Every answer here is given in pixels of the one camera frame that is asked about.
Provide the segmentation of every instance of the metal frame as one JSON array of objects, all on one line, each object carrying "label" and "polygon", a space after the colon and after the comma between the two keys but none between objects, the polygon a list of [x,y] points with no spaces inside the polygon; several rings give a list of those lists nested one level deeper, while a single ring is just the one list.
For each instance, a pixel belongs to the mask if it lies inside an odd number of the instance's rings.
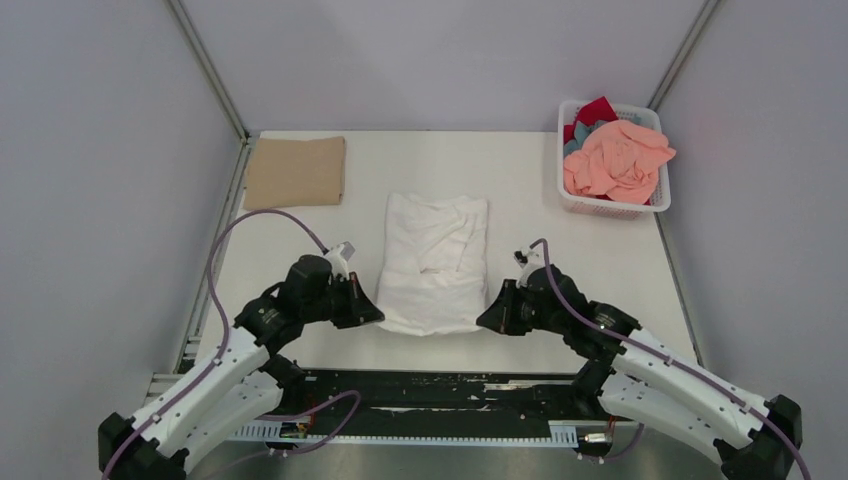
[{"label": "metal frame", "polygon": [[706,0],[701,6],[701,10],[695,17],[695,21],[692,22],[692,26],[689,27],[689,31],[686,32],[686,36],[683,38],[683,42],[677,49],[677,53],[674,54],[674,58],[668,65],[665,75],[663,75],[662,80],[660,80],[659,85],[657,85],[657,89],[654,91],[653,96],[651,96],[651,100],[648,101],[648,108],[655,112],[659,110],[666,96],[668,96],[668,93],[674,86],[674,83],[677,81],[680,72],[682,72],[683,68],[686,66],[692,52],[698,46],[698,42],[701,40],[701,37],[707,30],[707,27],[709,27],[713,19],[715,19],[715,13],[724,3],[725,0]]},{"label": "metal frame", "polygon": [[[218,224],[215,227],[215,233],[207,242],[205,251],[212,248],[212,244],[224,228],[235,218],[238,212],[239,203],[241,202],[241,194],[244,191],[244,177],[247,169],[247,161],[253,153],[255,142],[248,140],[244,143],[239,151],[238,160],[233,167],[233,172],[230,177],[229,187],[227,188],[226,196],[223,199],[221,213],[218,216]],[[224,253],[227,250],[229,240],[225,240],[221,245],[218,256],[215,257],[215,262],[212,265],[212,277],[218,281],[218,275],[221,272],[221,265],[224,263]],[[203,272],[201,272],[198,280],[197,293],[194,296],[194,302],[189,313],[189,321],[186,326],[186,331],[183,335],[183,340],[180,343],[180,351],[177,355],[177,362],[174,365],[173,373],[185,373],[194,364],[197,357],[197,348],[200,345],[200,336],[203,332],[203,324],[206,314],[209,311],[209,285],[206,283],[206,267],[204,264]]]},{"label": "metal frame", "polygon": [[186,10],[182,0],[164,1],[168,10],[170,10],[171,14],[174,16],[177,26],[180,27],[180,32],[182,32],[183,38],[185,39],[186,44],[188,44],[191,53],[194,54],[194,58],[197,60],[200,70],[203,72],[204,77],[206,77],[206,81],[209,83],[209,88],[212,90],[212,93],[215,94],[215,98],[221,105],[221,109],[224,111],[224,115],[227,116],[227,120],[233,127],[233,131],[236,136],[239,137],[242,145],[244,145],[247,143],[248,138],[250,138],[250,134],[244,126],[244,121],[242,120],[241,115],[239,115],[232,98],[230,98],[229,93],[227,93],[224,82],[221,80],[220,75],[218,75],[218,71],[215,69],[215,65],[212,63],[212,59],[209,57],[209,53],[206,51],[206,47],[203,45],[200,35],[197,33],[197,29],[194,28],[194,24],[188,14],[188,10]]},{"label": "metal frame", "polygon": [[[232,355],[247,358],[241,353]],[[219,381],[213,382],[215,385],[210,388],[230,383],[226,378],[231,380],[232,376],[236,375],[232,371],[234,368],[235,366],[230,365],[231,371],[222,373]],[[287,392],[290,395],[287,400],[281,397],[283,390],[277,387],[276,380],[262,372],[246,376],[241,384],[232,387],[217,402],[201,392],[195,396],[194,404],[190,401],[188,408],[181,410],[182,415],[176,414],[176,417],[172,415],[167,418],[163,416],[161,424],[153,427],[162,431],[160,435],[155,436],[162,439],[162,445],[167,447],[166,452],[172,453],[180,445],[188,447],[189,443],[194,444],[198,452],[202,452],[191,461],[191,456],[186,459],[187,469],[193,467],[212,446],[224,439],[313,443],[334,428],[346,414],[344,408],[335,412],[330,409],[326,417],[316,421],[314,428],[305,437],[288,437],[285,433],[290,433],[290,430],[284,431],[282,427],[284,423],[311,423],[309,417],[291,422],[253,419],[268,411],[278,415],[291,415],[292,412],[301,411],[308,406],[308,403],[304,404],[304,401],[307,401],[305,399],[324,398],[328,394],[332,396],[339,390],[360,384],[366,385],[363,391],[363,402],[366,405],[361,407],[361,412],[370,417],[366,416],[360,419],[357,425],[349,426],[348,433],[336,437],[335,443],[580,448],[579,435],[597,433],[599,429],[607,427],[605,413],[586,413],[571,403],[570,399],[579,394],[579,389],[575,390],[576,387],[573,386],[573,374],[375,372],[335,369],[310,369],[304,373],[304,383],[292,386],[291,393]],[[163,399],[167,399],[168,387],[174,386],[175,382],[186,383],[191,379],[185,375],[159,377],[154,383],[158,396],[151,392],[146,406],[136,412],[135,417],[144,418],[155,410]],[[189,410],[192,405],[199,405],[196,402],[213,402],[214,406],[200,417],[192,416]],[[448,413],[460,414],[466,419],[487,417],[496,422],[498,427],[487,426],[480,430],[483,424],[472,422],[460,430],[455,430],[453,425],[456,422],[461,424],[461,419],[456,416],[443,417]],[[396,416],[400,419],[407,414],[413,415],[414,419],[401,420],[398,424],[392,424],[389,420],[395,419]],[[428,426],[424,431],[418,431],[414,427],[416,423]],[[174,433],[179,429],[178,424],[182,425],[184,431],[196,425],[197,430],[203,431],[204,434],[189,435],[187,443],[182,444],[177,439],[183,438],[184,435]],[[627,421],[622,424],[634,426],[632,422]],[[451,433],[445,430],[449,426]],[[154,433],[151,430],[146,432],[145,436]]]},{"label": "metal frame", "polygon": [[663,242],[665,258],[668,260],[668,268],[671,271],[671,281],[674,283],[674,290],[677,292],[677,301],[680,302],[680,309],[683,311],[683,321],[686,322],[686,330],[689,331],[689,340],[692,342],[692,349],[695,351],[695,359],[698,361],[698,365],[704,366],[704,356],[701,352],[701,346],[698,344],[698,336],[695,334],[695,329],[693,327],[694,320],[686,300],[689,298],[689,295],[680,281],[680,269],[677,267],[677,262],[674,260],[677,258],[676,251],[668,237],[668,234],[666,233],[667,227],[665,225],[665,214],[655,213],[654,220],[657,223],[657,229],[660,231],[660,239]]}]

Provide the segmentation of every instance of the red cloth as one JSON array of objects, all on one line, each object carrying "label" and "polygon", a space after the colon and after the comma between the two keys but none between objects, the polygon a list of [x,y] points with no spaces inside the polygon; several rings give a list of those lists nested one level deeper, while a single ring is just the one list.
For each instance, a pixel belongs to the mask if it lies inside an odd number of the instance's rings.
[{"label": "red cloth", "polygon": [[612,105],[607,101],[607,97],[601,97],[594,100],[592,103],[588,103],[577,112],[577,118],[571,122],[571,125],[565,125],[562,129],[562,143],[566,144],[569,140],[574,139],[574,127],[577,125],[577,122],[586,125],[587,127],[591,127],[598,120],[604,120],[606,122],[612,122],[613,120],[618,120],[618,115],[615,114],[615,110],[612,109]]}]

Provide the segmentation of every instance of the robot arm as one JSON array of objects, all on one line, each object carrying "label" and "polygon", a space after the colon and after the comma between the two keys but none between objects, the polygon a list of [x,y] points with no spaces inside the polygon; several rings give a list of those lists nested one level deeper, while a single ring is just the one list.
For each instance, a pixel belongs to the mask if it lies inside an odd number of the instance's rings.
[{"label": "robot arm", "polygon": [[[212,354],[199,362],[132,417],[109,416],[98,429],[101,471],[125,440],[142,429],[110,478],[184,479],[230,434],[279,406],[283,391],[303,376],[297,365],[278,352],[300,337],[304,325],[329,320],[341,329],[383,320],[382,312],[362,291],[356,273],[348,271],[352,254],[353,247],[343,243],[323,257],[304,255],[289,269],[285,281],[245,305],[228,331],[223,355]],[[157,415],[177,395],[173,408]],[[145,429],[150,418],[153,423]]]},{"label": "robot arm", "polygon": [[[595,407],[694,447],[720,464],[731,480],[787,477],[793,456],[758,417],[777,425],[798,448],[801,410],[795,402],[782,395],[767,401],[680,357],[626,313],[588,301],[571,278],[551,265],[559,293],[592,325],[584,324],[557,297],[538,254],[527,249],[515,257],[523,268],[520,279],[504,280],[478,325],[504,335],[524,335],[533,329],[562,335],[588,360],[576,383],[587,393],[588,402],[597,402]],[[740,401],[723,395],[716,385]]]}]

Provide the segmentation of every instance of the folded white shirt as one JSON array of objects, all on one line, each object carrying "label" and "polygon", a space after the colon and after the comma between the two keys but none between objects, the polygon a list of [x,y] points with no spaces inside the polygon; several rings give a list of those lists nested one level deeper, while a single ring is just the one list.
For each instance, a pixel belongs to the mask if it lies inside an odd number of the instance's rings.
[{"label": "folded white shirt", "polygon": [[486,301],[487,217],[482,199],[389,195],[377,286],[386,320],[378,325],[409,335],[478,330]]}]

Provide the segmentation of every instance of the gray floor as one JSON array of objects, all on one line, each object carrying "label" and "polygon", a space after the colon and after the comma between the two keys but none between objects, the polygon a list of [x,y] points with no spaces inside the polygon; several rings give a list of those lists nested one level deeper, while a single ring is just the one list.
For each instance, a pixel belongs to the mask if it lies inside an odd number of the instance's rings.
[{"label": "gray floor", "polygon": [[[626,443],[627,432],[617,435]],[[208,475],[246,454],[256,443],[225,443],[189,477]],[[329,445],[291,458],[258,458],[215,480],[717,480],[718,467],[688,446],[648,431],[624,460],[607,465],[578,461],[570,450],[548,448],[403,447]]]}]

